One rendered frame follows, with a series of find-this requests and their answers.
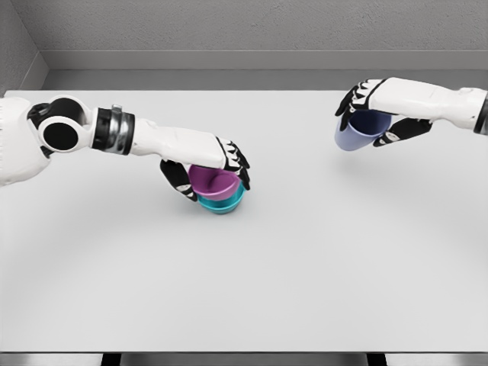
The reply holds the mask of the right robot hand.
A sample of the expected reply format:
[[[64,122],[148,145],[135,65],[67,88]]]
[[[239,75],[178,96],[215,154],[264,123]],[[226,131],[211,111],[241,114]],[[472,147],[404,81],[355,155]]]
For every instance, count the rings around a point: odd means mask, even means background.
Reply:
[[[335,113],[340,118],[339,130],[347,128],[351,118],[361,111],[401,115],[399,120],[373,142],[382,147],[421,136],[432,129],[440,116],[443,88],[426,82],[391,77],[366,79],[352,87],[341,100]]]

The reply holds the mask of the teal bowl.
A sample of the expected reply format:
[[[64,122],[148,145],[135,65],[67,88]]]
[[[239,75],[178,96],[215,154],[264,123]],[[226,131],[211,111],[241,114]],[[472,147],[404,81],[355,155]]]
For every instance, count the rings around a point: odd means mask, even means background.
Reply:
[[[199,204],[214,214],[227,214],[237,208],[245,194],[245,188],[242,183],[239,183],[235,192],[226,199],[212,200],[205,198],[201,195],[197,195]]]

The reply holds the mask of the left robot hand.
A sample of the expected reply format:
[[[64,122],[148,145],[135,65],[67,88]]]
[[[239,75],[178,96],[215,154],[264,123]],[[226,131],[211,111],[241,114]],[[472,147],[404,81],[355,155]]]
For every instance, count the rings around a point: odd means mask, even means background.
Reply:
[[[232,172],[246,190],[250,189],[250,164],[233,141],[212,133],[177,127],[160,127],[158,134],[159,155],[162,157],[160,169],[169,184],[191,201],[197,201],[197,195],[184,165]]]

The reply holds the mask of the purple bowl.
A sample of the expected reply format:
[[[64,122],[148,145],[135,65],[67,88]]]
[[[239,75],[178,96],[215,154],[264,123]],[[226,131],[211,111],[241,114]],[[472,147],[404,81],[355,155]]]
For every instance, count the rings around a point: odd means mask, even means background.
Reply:
[[[191,165],[188,176],[194,191],[212,201],[230,198],[240,185],[240,179],[235,173],[222,169]]]

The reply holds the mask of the lavender blue cup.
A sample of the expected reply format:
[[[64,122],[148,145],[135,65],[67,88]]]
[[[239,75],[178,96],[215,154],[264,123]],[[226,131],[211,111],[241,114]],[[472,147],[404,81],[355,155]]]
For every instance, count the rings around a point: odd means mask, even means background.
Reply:
[[[336,145],[345,151],[360,149],[373,143],[390,128],[392,117],[379,111],[356,111],[348,119],[347,126],[340,130],[342,117],[339,117],[335,131]]]

